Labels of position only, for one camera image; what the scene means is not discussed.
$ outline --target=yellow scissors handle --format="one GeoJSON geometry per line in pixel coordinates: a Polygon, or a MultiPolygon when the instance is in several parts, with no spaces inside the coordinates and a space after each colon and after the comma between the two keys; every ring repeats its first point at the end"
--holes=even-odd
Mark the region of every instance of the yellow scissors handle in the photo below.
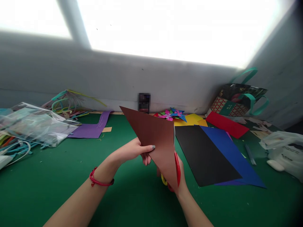
{"type": "Polygon", "coordinates": [[[161,174],[161,179],[162,179],[162,182],[165,186],[167,186],[167,181],[165,180],[165,178],[163,177],[163,175],[161,174]]]}

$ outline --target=plastic bag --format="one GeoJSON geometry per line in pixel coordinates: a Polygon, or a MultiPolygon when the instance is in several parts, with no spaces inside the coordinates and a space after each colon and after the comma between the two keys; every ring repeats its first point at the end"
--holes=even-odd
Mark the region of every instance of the plastic bag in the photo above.
{"type": "Polygon", "coordinates": [[[269,150],[289,145],[291,143],[303,146],[303,135],[292,132],[277,131],[264,137],[261,140],[260,145],[265,150],[269,150]]]}
{"type": "Polygon", "coordinates": [[[303,135],[277,131],[264,137],[260,144],[264,149],[272,149],[268,154],[269,159],[303,182],[303,135]]]}
{"type": "Polygon", "coordinates": [[[78,121],[65,119],[50,111],[22,102],[14,112],[0,116],[0,129],[7,135],[55,147],[73,132],[78,121]]]}

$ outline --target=hand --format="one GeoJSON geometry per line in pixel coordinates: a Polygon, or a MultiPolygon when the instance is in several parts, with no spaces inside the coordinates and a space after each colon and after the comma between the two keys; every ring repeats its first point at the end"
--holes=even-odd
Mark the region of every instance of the hand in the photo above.
{"type": "Polygon", "coordinates": [[[178,161],[179,161],[179,166],[180,166],[180,170],[181,170],[181,178],[180,178],[180,184],[179,184],[179,194],[183,193],[184,191],[187,191],[187,185],[186,185],[186,181],[185,181],[185,175],[184,175],[184,165],[182,160],[180,159],[179,155],[178,156],[178,161]]]}
{"type": "Polygon", "coordinates": [[[141,155],[143,158],[143,163],[147,166],[151,162],[151,158],[147,152],[150,152],[153,149],[155,149],[154,145],[143,147],[141,146],[140,140],[138,138],[135,138],[113,152],[113,155],[116,155],[121,163],[132,160],[141,155]]]}

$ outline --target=window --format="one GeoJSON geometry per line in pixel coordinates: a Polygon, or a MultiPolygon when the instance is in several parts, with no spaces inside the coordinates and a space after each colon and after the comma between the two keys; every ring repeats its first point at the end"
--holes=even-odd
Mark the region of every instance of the window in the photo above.
{"type": "Polygon", "coordinates": [[[56,0],[1,0],[0,31],[71,39],[56,0]]]}
{"type": "Polygon", "coordinates": [[[245,68],[294,0],[78,0],[94,50],[245,68]]]}

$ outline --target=left hand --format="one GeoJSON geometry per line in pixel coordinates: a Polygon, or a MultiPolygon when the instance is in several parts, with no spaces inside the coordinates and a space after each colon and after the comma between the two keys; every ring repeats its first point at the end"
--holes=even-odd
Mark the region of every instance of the left hand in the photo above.
{"type": "Polygon", "coordinates": [[[143,147],[141,146],[140,140],[138,138],[135,138],[124,146],[117,149],[115,152],[113,152],[113,155],[116,155],[122,163],[128,160],[132,160],[141,155],[143,163],[147,166],[152,160],[147,152],[150,152],[153,149],[155,149],[154,145],[148,145],[143,147]]]}

